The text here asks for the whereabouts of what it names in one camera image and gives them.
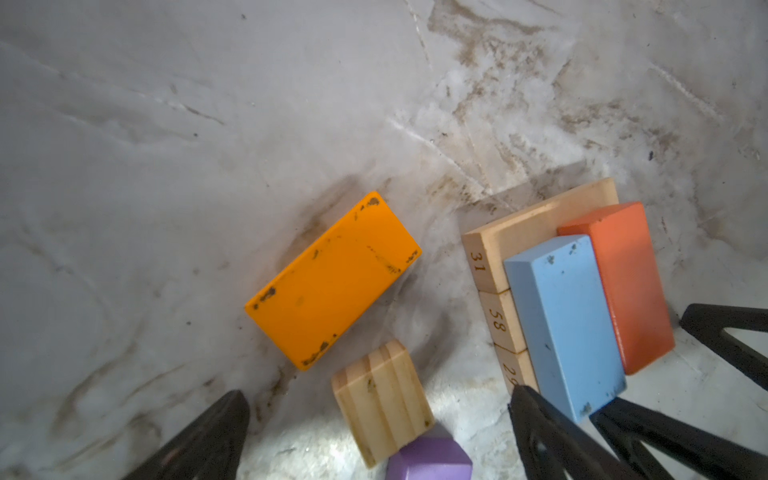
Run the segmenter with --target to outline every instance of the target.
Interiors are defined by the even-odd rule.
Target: wooden block
[[[507,290],[500,294],[478,293],[493,342],[514,353],[527,349],[511,292]]]
[[[557,236],[558,227],[566,222],[618,203],[614,179],[604,178],[465,233],[462,242],[477,289],[507,290],[504,259]]]
[[[612,205],[558,228],[560,235],[589,235],[605,299],[628,375],[674,348],[643,204]]]
[[[528,351],[514,353],[498,344],[495,344],[495,348],[498,365],[502,368],[504,383],[507,385],[509,394],[512,394],[512,390],[517,385],[527,385],[538,392],[538,382],[536,382],[531,355]]]
[[[389,459],[385,480],[470,480],[472,460],[454,439],[419,437]]]
[[[579,423],[627,387],[589,237],[555,237],[505,261],[541,395]]]
[[[338,371],[331,385],[368,468],[435,424],[408,350],[397,340]]]
[[[245,306],[307,370],[422,254],[381,196],[366,195]]]

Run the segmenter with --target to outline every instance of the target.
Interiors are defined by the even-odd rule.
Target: numbered wooden block
[[[589,237],[555,237],[505,268],[541,395],[579,423],[627,386]]]
[[[331,385],[368,468],[435,424],[411,357],[397,340],[337,372]]]
[[[419,437],[389,459],[386,480],[470,480],[472,460],[453,439]]]
[[[366,195],[245,306],[307,370],[422,251],[381,196]]]
[[[500,294],[478,293],[493,342],[514,353],[524,351],[527,346],[511,292],[507,290]]]
[[[604,178],[465,233],[462,242],[475,285],[488,293],[507,290],[504,259],[557,236],[564,223],[618,203],[614,179]]]
[[[667,301],[643,204],[612,205],[558,228],[589,235],[628,375],[674,348]]]
[[[495,344],[496,358],[498,366],[502,368],[504,383],[507,386],[509,394],[518,385],[527,385],[533,390],[539,391],[536,374],[533,370],[531,355],[527,350],[520,353],[514,353],[511,350]]]

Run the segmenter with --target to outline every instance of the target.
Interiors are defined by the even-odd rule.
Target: natural wood block
[[[527,349],[518,311],[510,290],[504,293],[478,292],[491,338],[496,345],[520,353]]]
[[[408,350],[397,340],[338,371],[331,385],[368,468],[435,424]]]
[[[618,203],[614,179],[604,178],[465,233],[462,242],[475,285],[488,293],[508,290],[505,259],[556,237],[564,223]]]
[[[527,385],[538,392],[538,382],[528,351],[514,353],[498,344],[495,345],[495,348],[498,365],[502,368],[502,375],[509,394],[512,394],[512,390],[517,385]]]
[[[603,207],[558,228],[589,235],[627,375],[674,348],[643,204]]]
[[[422,250],[381,196],[366,195],[245,306],[307,370]]]

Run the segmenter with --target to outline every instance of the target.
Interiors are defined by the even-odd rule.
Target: white marble surface
[[[392,337],[524,478],[459,234],[611,175],[677,315],[768,307],[767,48],[760,0],[0,2],[0,478],[120,478],[228,389],[239,478],[382,478],[329,380]],[[424,254],[299,374],[242,305],[375,189]],[[623,397],[768,452],[675,335]]]

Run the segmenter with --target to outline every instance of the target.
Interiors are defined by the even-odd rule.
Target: scratch
[[[682,354],[682,353],[679,353],[679,352],[678,352],[678,351],[676,351],[676,350],[672,350],[672,353],[674,353],[675,355],[679,356],[679,357],[680,357],[680,359],[681,359],[681,360],[683,360],[683,362],[685,362],[685,364],[686,364],[686,365],[688,365],[688,368],[690,368],[690,369],[691,369],[691,370],[693,370],[694,372],[696,372],[696,373],[698,373],[699,375],[701,375],[701,376],[702,376],[702,378],[707,378],[707,377],[709,376],[709,374],[708,374],[708,373],[704,373],[704,372],[702,372],[701,370],[699,370],[698,368],[696,368],[696,367],[693,365],[693,363],[689,362],[689,361],[688,361],[688,359],[687,359],[687,358],[685,358],[685,356],[683,356],[683,354]]]
[[[740,276],[736,275],[733,272],[733,270],[731,270],[730,267],[728,267],[728,265],[725,262],[723,262],[723,259],[721,259],[720,257],[715,257],[715,258],[717,258],[717,261],[720,263],[720,265],[723,266],[725,271],[728,272],[728,274],[731,276],[731,278],[735,278],[742,286],[748,286],[746,284],[746,282]]]
[[[159,381],[159,380],[162,380],[164,377],[166,377],[166,376],[170,375],[170,374],[171,374],[171,373],[173,373],[173,372],[176,372],[176,371],[177,371],[177,370],[179,370],[179,369],[182,369],[182,368],[184,368],[185,366],[186,366],[186,364],[185,364],[185,363],[183,363],[183,364],[181,364],[181,365],[177,366],[176,368],[170,369],[170,370],[168,370],[167,372],[163,372],[163,373],[161,373],[160,375],[154,376],[154,377],[152,377],[151,379],[147,380],[146,382],[142,383],[141,385],[139,385],[138,387],[136,387],[136,388],[134,389],[134,391],[133,391],[133,392],[129,393],[127,397],[125,397],[125,399],[123,400],[123,402],[121,403],[121,405],[125,405],[125,404],[127,403],[127,401],[128,401],[128,400],[129,400],[129,399],[130,399],[132,396],[136,395],[136,394],[137,394],[137,393],[139,393],[141,390],[143,390],[143,389],[147,388],[148,386],[152,385],[153,383],[155,383],[155,382],[157,382],[157,381]]]
[[[470,442],[474,437],[478,436],[479,434],[485,432],[488,429],[492,429],[496,426],[498,426],[499,423],[502,422],[502,420],[508,418],[509,413],[507,413],[506,409],[502,411],[502,413],[498,416],[495,422],[493,422],[491,425],[484,426],[483,428],[479,429],[475,434],[471,437],[469,437],[468,442]]]
[[[144,100],[153,101],[155,103],[165,105],[166,107],[172,108],[175,111],[182,111],[182,112],[186,111],[186,112],[191,113],[191,114],[199,115],[200,117],[205,118],[207,120],[215,121],[215,122],[217,122],[218,124],[220,124],[223,127],[227,126],[227,124],[225,124],[221,119],[213,117],[213,116],[208,115],[208,114],[204,114],[204,113],[198,111],[197,109],[189,107],[189,106],[187,106],[185,104],[181,104],[181,103],[176,102],[176,101],[165,100],[163,98],[158,98],[158,97],[155,97],[153,95],[145,94],[144,92],[141,92],[141,91],[138,91],[138,90],[134,90],[133,88],[122,87],[120,85],[112,84],[112,83],[100,80],[98,78],[88,77],[87,75],[79,74],[77,72],[59,70],[56,67],[53,67],[53,66],[48,65],[48,64],[45,64],[42,61],[39,61],[37,58],[32,57],[27,52],[21,50],[20,48],[16,47],[13,44],[9,44],[6,41],[0,40],[0,45],[4,49],[6,49],[6,50],[15,51],[16,54],[21,55],[23,58],[26,59],[26,61],[32,63],[33,65],[37,66],[38,68],[42,68],[43,70],[46,70],[49,73],[56,75],[57,77],[64,78],[64,79],[66,79],[66,78],[76,78],[79,81],[83,81],[83,82],[89,83],[91,85],[100,85],[100,86],[109,87],[109,88],[117,88],[118,90],[122,90],[122,91],[126,91],[126,92],[129,92],[129,93],[135,94],[138,97],[143,98]],[[45,106],[44,104],[41,104],[40,102],[37,102],[37,101],[35,101],[35,103]],[[60,111],[57,111],[57,112],[59,114],[64,115],[65,117],[69,118],[72,121],[75,121],[75,122],[78,122],[78,123],[82,123],[82,124],[88,124],[87,122],[83,122],[82,119],[79,119],[79,118],[77,118],[75,116],[72,116],[72,115],[69,115],[69,114],[65,114],[65,113],[60,112]]]
[[[717,109],[707,103],[704,99],[696,96],[682,81],[672,75],[669,71],[651,62],[650,69],[655,71],[662,77],[668,84],[672,85],[675,90],[679,91],[685,98],[694,104],[705,117],[715,120],[718,123],[723,123],[726,120],[725,115],[721,114]]]
[[[200,115],[202,118],[207,118],[208,120],[213,120],[213,121],[217,122],[219,125],[221,125],[222,127],[227,125],[222,120],[219,120],[216,117],[211,117],[210,115],[206,115],[206,114],[200,113],[200,111],[195,110],[192,107],[189,107],[187,105],[182,105],[182,107],[184,107],[184,109],[186,111],[190,112],[191,114]]]
[[[469,139],[469,144],[472,146],[472,153],[477,157],[477,147],[475,146],[475,140],[472,138],[472,133],[469,131],[469,128],[467,128],[467,125],[462,122],[462,129],[466,132],[467,138]],[[480,174],[482,175],[482,179],[484,180],[484,184],[488,185],[488,190],[491,190],[491,182],[488,181],[488,175],[485,174],[485,168],[482,167],[482,164],[479,161],[475,162],[478,166],[478,170],[480,170]]]
[[[422,50],[424,51],[424,58],[427,60],[427,65],[429,65],[429,70],[434,71],[432,68],[432,62],[429,60],[429,53],[427,52],[427,45],[424,43],[424,37],[422,36],[422,31],[419,29],[419,17],[414,12],[413,7],[411,6],[410,0],[403,0],[406,4],[406,7],[408,7],[408,12],[411,14],[411,17],[413,17],[413,24],[416,26],[416,35],[419,37],[419,43],[422,44]]]
[[[431,141],[427,140],[426,138],[422,137],[421,135],[417,134],[413,130],[407,128],[405,125],[402,125],[398,123],[397,121],[394,121],[391,118],[387,118],[387,123],[392,125],[396,130],[401,131],[402,133],[408,135],[413,140],[418,141],[421,144],[424,144],[426,147],[428,147],[430,150],[434,151],[438,157],[442,158],[446,162],[448,162],[450,165],[452,165],[461,175],[464,177],[469,183],[480,189],[480,191],[483,194],[488,194],[488,188],[483,185],[480,180],[474,178],[472,175],[468,174],[464,168],[462,168],[461,165],[459,165],[455,160],[450,158],[448,155],[445,154],[442,150],[437,148]]]
[[[86,292],[93,298],[93,300],[99,305],[102,313],[104,314],[104,320],[107,325],[111,325],[112,318],[114,316],[114,308],[108,302],[108,300],[99,292],[95,283],[88,277],[76,270],[71,265],[67,265],[68,262],[61,262],[55,258],[55,255],[41,246],[41,241],[32,234],[31,228],[24,222],[22,229],[28,232],[28,235],[32,237],[32,240],[26,240],[21,235],[14,233],[13,237],[18,245],[24,247],[32,255],[44,260],[49,268],[54,273],[64,272],[77,280],[84,288]]]
[[[544,10],[546,10],[547,12],[552,12],[552,13],[554,13],[555,15],[560,15],[560,16],[563,16],[563,15],[562,15],[560,12],[558,12],[557,10],[553,10],[552,8],[549,8],[547,5],[542,5],[541,3],[539,3],[539,2],[536,2],[536,0],[528,0],[528,3],[532,3],[533,5],[536,5],[536,6],[537,6],[537,7],[539,7],[539,8],[543,8],[543,9],[544,9]]]

